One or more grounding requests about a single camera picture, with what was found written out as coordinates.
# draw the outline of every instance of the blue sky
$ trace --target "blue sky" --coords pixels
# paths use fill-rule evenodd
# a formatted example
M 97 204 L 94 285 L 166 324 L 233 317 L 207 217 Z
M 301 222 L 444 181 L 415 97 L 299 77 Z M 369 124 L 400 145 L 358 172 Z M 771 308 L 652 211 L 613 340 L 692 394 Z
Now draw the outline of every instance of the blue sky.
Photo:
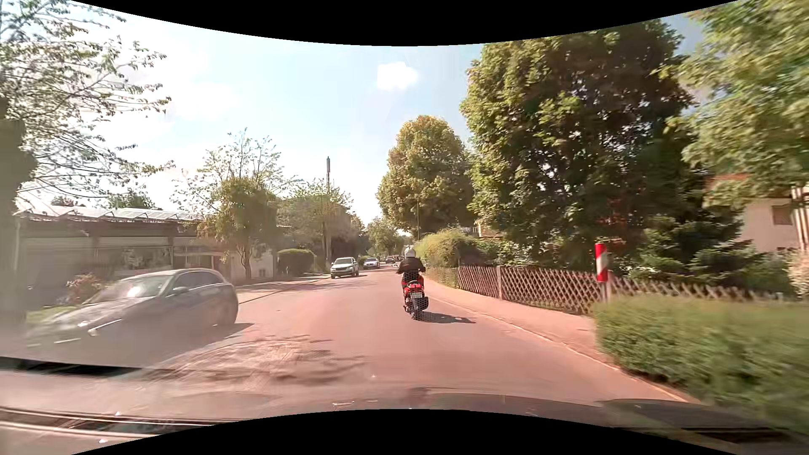
M 244 127 L 273 140 L 290 175 L 323 176 L 330 156 L 333 180 L 351 193 L 366 223 L 380 214 L 375 193 L 405 121 L 442 117 L 464 141 L 469 137 L 459 105 L 481 45 L 323 45 L 124 16 L 127 24 L 112 32 L 168 56 L 138 77 L 163 83 L 162 94 L 174 101 L 164 117 L 122 116 L 100 133 L 110 145 L 137 143 L 132 158 L 176 161 L 177 170 L 147 180 L 163 209 L 176 208 L 169 196 L 180 168 L 198 167 L 206 148 Z M 681 16 L 666 21 L 686 37 L 682 50 L 693 50 L 698 26 Z

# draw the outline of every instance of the sidewalk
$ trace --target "sidewalk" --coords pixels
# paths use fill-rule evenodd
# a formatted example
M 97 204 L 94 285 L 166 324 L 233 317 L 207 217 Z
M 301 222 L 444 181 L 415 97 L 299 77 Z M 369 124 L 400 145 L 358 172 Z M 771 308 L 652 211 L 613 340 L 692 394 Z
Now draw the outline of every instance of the sidewalk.
M 428 278 L 425 278 L 425 281 L 428 282 L 427 295 L 431 298 L 444 300 L 475 313 L 508 322 L 551 341 L 564 344 L 579 354 L 613 365 L 610 357 L 598 349 L 595 338 L 595 321 L 590 317 L 575 316 L 461 291 Z

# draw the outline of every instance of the asphalt road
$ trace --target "asphalt road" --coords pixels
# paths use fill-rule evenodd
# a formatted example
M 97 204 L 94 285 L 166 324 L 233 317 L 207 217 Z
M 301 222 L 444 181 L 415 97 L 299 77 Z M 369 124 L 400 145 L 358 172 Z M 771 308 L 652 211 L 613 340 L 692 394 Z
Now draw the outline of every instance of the asphalt road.
M 261 286 L 251 292 L 260 296 Z M 591 404 L 671 399 L 646 382 L 519 328 L 430 300 L 415 321 L 392 269 L 252 298 L 226 333 L 163 346 L 154 369 L 114 376 L 0 372 L 6 406 L 249 418 L 300 399 L 416 387 Z

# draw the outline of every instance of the building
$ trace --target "building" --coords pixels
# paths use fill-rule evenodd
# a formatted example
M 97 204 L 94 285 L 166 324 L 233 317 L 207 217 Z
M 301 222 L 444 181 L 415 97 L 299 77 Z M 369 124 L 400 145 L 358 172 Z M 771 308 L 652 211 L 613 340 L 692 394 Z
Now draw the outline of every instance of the building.
M 77 274 L 105 280 L 159 270 L 208 267 L 232 283 L 245 280 L 238 256 L 213 239 L 197 238 L 200 215 L 167 210 L 43 206 L 16 213 L 15 271 L 28 304 L 52 304 Z M 274 258 L 252 259 L 252 274 L 269 278 Z

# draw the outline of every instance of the cloud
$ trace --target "cloud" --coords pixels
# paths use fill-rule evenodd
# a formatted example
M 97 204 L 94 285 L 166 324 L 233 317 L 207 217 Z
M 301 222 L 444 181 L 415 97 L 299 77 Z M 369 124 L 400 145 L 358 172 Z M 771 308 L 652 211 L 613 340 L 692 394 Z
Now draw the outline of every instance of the cloud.
M 418 73 L 404 62 L 379 65 L 376 69 L 376 87 L 381 90 L 404 90 L 418 79 Z

